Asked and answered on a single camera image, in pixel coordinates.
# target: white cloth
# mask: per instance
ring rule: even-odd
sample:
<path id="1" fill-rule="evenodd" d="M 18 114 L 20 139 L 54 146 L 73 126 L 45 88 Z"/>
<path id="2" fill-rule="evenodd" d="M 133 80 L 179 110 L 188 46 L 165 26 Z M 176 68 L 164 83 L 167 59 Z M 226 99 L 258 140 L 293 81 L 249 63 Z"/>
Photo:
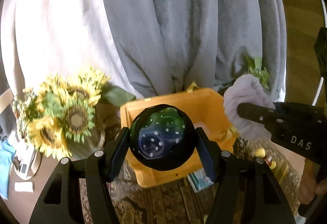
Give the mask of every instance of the white cloth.
<path id="1" fill-rule="evenodd" d="M 142 98 L 127 79 L 103 0 L 4 0 L 1 47 L 14 94 L 49 75 L 67 77 L 90 65 Z"/>
<path id="2" fill-rule="evenodd" d="M 234 85 L 224 94 L 225 114 L 229 121 L 246 140 L 269 140 L 271 133 L 261 123 L 241 118 L 237 114 L 237 107 L 241 103 L 252 103 L 258 106 L 275 109 L 271 98 L 264 92 L 259 79 L 251 74 L 239 77 Z"/>

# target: sunflower bouquet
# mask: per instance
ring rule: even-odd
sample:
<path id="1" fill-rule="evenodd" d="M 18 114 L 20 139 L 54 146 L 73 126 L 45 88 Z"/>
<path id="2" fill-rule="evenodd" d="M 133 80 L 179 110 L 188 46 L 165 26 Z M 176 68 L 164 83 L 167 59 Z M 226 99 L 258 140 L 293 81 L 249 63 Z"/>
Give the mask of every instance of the sunflower bouquet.
<path id="1" fill-rule="evenodd" d="M 24 97 L 13 102 L 18 135 L 47 157 L 60 160 L 71 156 L 68 140 L 84 144 L 91 136 L 97 103 L 121 106 L 135 99 L 111 85 L 109 79 L 89 67 L 67 81 L 55 75 L 40 84 L 38 90 L 24 89 Z"/>

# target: yellow pom pom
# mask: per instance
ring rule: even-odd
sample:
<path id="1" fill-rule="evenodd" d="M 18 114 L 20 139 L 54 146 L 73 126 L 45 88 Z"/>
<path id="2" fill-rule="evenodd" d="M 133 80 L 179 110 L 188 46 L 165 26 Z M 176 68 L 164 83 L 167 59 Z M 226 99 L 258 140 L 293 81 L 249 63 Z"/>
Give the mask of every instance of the yellow pom pom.
<path id="1" fill-rule="evenodd" d="M 258 150 L 256 150 L 253 155 L 256 157 L 256 158 L 264 158 L 265 157 L 265 150 L 264 148 L 259 148 Z"/>
<path id="2" fill-rule="evenodd" d="M 276 163 L 275 161 L 272 161 L 272 162 L 271 162 L 271 165 L 270 165 L 269 168 L 270 168 L 271 170 L 273 170 L 274 168 L 276 168 L 276 166 L 277 166 L 277 163 Z"/>

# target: black tool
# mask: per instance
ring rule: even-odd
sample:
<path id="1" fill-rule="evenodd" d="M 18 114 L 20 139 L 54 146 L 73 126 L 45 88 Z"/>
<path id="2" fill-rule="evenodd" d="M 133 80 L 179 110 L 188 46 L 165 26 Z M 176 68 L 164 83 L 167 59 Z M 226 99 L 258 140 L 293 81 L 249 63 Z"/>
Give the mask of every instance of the black tool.
<path id="1" fill-rule="evenodd" d="M 262 123 L 271 132 L 271 141 L 320 165 L 317 181 L 327 178 L 327 118 L 324 109 L 299 103 L 275 103 L 276 110 L 242 103 L 240 117 Z M 313 214 L 317 202 L 326 204 L 327 195 L 309 204 L 301 204 L 298 213 Z"/>
<path id="2" fill-rule="evenodd" d="M 239 188 L 245 191 L 241 223 L 295 223 L 286 197 L 263 159 L 239 160 L 230 152 L 221 151 L 202 128 L 189 127 L 188 131 L 194 133 L 196 144 L 190 147 L 193 150 L 196 147 L 206 175 L 211 181 L 220 183 L 206 224 L 232 223 Z M 118 175 L 130 147 L 130 138 L 130 130 L 125 127 L 104 151 L 98 150 L 85 160 L 61 159 L 46 183 L 29 223 L 83 223 L 79 178 L 86 178 L 93 223 L 118 224 L 106 182 Z"/>

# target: gray curtain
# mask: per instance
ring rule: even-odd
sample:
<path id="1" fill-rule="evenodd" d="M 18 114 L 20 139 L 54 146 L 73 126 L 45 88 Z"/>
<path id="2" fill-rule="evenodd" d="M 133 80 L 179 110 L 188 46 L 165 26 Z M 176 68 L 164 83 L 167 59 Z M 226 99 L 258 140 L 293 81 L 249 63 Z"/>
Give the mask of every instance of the gray curtain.
<path id="1" fill-rule="evenodd" d="M 1 26 L 1 14 L 3 1 L 0 0 L 0 26 Z M 3 94 L 9 88 L 6 75 L 4 73 L 4 67 L 2 62 L 1 54 L 1 43 L 0 43 L 0 95 Z M 0 114 L 0 126 L 3 132 L 0 133 L 0 143 L 9 135 L 9 133 L 16 129 L 16 118 L 11 110 L 10 105 Z"/>
<path id="2" fill-rule="evenodd" d="M 282 0 L 104 0 L 120 59 L 145 97 L 179 92 L 192 81 L 223 90 L 262 56 L 269 95 L 284 81 Z"/>

